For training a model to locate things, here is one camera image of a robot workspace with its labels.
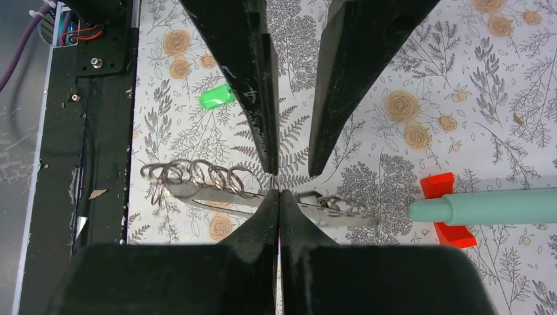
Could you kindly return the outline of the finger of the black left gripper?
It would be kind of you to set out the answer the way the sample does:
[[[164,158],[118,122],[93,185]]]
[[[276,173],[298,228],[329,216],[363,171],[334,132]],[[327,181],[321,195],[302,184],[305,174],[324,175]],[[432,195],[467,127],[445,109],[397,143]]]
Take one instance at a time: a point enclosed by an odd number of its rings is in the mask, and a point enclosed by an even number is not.
[[[308,173],[323,173],[345,123],[438,0],[332,1],[320,40]]]
[[[266,1],[183,1],[248,121],[264,172],[279,172],[278,57]]]

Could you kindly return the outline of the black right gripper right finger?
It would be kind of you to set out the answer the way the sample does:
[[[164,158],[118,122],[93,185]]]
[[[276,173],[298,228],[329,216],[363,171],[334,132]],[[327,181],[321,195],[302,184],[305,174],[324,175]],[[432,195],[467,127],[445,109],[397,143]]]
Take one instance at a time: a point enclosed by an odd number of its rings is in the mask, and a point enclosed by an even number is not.
[[[444,245],[340,245],[279,199],[285,314],[493,314],[476,269]]]

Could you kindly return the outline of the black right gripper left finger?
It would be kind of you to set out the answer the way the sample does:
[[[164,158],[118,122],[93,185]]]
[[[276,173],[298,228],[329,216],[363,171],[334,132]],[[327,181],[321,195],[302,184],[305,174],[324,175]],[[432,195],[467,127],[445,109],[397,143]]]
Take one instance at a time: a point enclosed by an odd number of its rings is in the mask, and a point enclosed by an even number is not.
[[[279,192],[213,245],[86,247],[49,314],[274,314]]]

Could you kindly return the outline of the green key tag with key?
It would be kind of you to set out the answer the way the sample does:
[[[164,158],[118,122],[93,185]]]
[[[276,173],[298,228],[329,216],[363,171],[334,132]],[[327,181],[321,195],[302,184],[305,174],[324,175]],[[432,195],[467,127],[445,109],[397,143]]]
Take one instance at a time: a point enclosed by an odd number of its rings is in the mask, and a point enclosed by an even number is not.
[[[201,108],[205,110],[212,110],[231,103],[235,99],[236,96],[233,93],[231,86],[224,84],[202,93],[199,97],[198,103]]]

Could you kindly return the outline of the black key tag with key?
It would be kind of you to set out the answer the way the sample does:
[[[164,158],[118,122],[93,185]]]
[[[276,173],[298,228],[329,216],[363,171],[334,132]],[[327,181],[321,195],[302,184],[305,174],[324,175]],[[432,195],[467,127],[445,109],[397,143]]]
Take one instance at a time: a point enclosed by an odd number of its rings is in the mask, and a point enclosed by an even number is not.
[[[316,191],[306,191],[306,192],[296,192],[294,194],[294,199],[297,203],[305,203],[309,205],[318,204],[318,199],[323,195]]]

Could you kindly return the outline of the silver carabiner keyring with chain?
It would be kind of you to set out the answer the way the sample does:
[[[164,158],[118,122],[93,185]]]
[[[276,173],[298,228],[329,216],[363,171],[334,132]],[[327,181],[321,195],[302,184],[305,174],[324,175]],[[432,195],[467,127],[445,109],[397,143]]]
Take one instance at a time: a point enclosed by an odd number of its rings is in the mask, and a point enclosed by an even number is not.
[[[198,209],[218,211],[249,218],[264,199],[262,191],[252,192],[241,177],[246,173],[257,180],[249,168],[241,165],[226,168],[204,159],[176,159],[167,163],[143,165],[141,177],[155,187],[153,204],[175,198]],[[317,226],[378,226],[379,220],[366,205],[338,195],[323,195],[318,204],[297,203],[301,212]]]

